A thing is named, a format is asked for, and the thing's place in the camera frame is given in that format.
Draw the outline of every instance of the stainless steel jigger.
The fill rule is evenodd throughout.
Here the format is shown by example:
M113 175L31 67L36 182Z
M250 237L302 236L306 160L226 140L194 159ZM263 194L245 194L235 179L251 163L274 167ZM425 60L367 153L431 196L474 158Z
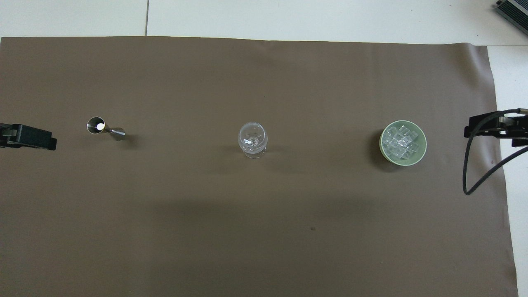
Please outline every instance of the stainless steel jigger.
M86 129L91 134L110 133L114 140L124 140L125 130L123 128L110 128L105 120L100 117L91 118L86 124Z

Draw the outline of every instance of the green bowl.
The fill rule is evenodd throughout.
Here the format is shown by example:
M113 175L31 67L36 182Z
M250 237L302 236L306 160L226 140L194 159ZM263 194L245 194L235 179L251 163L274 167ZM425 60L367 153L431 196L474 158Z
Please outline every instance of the green bowl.
M398 128L398 127L400 127L402 125L405 125L410 130L414 130L414 131L416 131L418 133L418 137L416 137L416 139L413 142L415 142L416 144L418 144L420 146L418 148L418 151L416 153L412 154L411 158L409 158L407 160L406 159L397 158L397 157L395 157L393 155L387 156L387 153L383 149L382 142L381 142L381 138L383 137L383 133L385 133L385 131L387 131L387 129L389 129L392 126L395 126L396 128ZM394 163L394 164L400 165L400 166L411 166L411 165L414 165L414 164L420 162L420 160L422 160L423 156L426 154L426 150L427 150L426 135L423 133L422 129L420 129L420 127L418 127L417 124L415 124L413 122L410 122L408 120L397 120L397 121L392 122L389 125L387 125L387 127L385 127L385 129L381 133L381 135L380 135L380 150L381 150L381 154L385 157L385 159L389 160L391 163Z

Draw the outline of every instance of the white floor tile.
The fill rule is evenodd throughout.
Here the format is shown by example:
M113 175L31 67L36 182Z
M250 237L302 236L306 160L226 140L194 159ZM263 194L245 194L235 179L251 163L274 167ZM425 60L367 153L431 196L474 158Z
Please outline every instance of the white floor tile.
M150 0L147 35L528 45L494 2Z
M145 35L147 0L1 0L0 36Z
M488 47L497 108L528 108L528 47ZM517 151L501 140L502 158ZM513 255L520 297L528 296L528 153L504 165Z

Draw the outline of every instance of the cable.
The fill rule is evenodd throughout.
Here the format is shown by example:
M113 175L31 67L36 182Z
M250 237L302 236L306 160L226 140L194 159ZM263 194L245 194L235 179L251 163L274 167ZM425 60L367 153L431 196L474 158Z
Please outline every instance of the cable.
M480 128L486 124L487 122L489 122L490 120L494 119L494 118L498 118L498 117L501 117L501 116L504 116L505 114L519 114L521 113L521 109L520 108L517 108L517 109L507 109L507 110L503 110L503 111L499 111L499 112L495 112L487 117L485 117L484 119L482 119L480 122L478 122L478 124L475 126L475 128L473 129L473 131L471 132L470 136L469 136L469 139L467 140L467 145L466 145L466 154L464 155L464 169L463 169L463 173L462 173L462 187L463 187L463 190L464 190L464 194L466 195L469 195L471 193L473 193L490 175L493 174L493 172L497 171L497 169L499 169L502 165L508 163L509 161L511 161L512 159L514 159L515 157L525 153L525 152L528 152L528 146L521 149L521 150L518 150L516 151L515 153L509 155L508 157L506 157L505 159L503 159L502 161L498 162L495 166L493 166L493 168L491 168L488 172L486 172L486 174L484 174L476 183L475 185L469 189L469 191L467 190L467 182L466 182L466 175L467 175L467 162L468 162L468 159L469 159L469 149L471 148L471 142L473 142L473 138L475 137L475 135L478 133L478 131L480 130Z

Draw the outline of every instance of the ice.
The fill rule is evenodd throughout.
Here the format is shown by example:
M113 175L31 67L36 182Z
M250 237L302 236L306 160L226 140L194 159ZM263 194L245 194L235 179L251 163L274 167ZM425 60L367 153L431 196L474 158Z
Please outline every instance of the ice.
M418 132L416 131L409 131L409 136L411 137L412 140L415 140L416 137L418 137Z
M400 146L398 144L398 139L396 137L393 137L390 141L389 141L389 146L391 147L397 147L397 146Z
M401 157L405 160L408 160L409 158L411 158L411 154L411 152L405 151Z
M410 136L404 136L400 140L398 140L398 144L405 148L407 148L411 142L412 142L412 139Z
M409 128L405 127L405 126L401 126L399 129L398 129L398 133L400 133L401 135L405 136L409 133Z
M382 144L382 147L383 147L383 150L385 151L385 154L386 154L387 156L392 155L392 153L391 153L391 148L392 148L392 147L391 147L387 142L383 143L383 144Z
M387 130L383 132L383 136L381 137L382 143L388 143L392 139L392 134Z
M398 133L398 129L396 129L396 127L392 126L390 127L387 132L389 132L389 134L391 135L391 137L395 136L396 133Z
M395 157L402 158L407 150L405 147L397 145L396 147L392 147L390 151Z
M420 145L413 142L418 135L416 131L404 125L400 128L392 126L383 132L381 137L383 150L387 156L408 160L420 148Z
M416 142L411 142L411 143L409 143L409 146L407 147L407 150L409 152L415 153L415 152L418 151L419 148L420 148L420 146Z

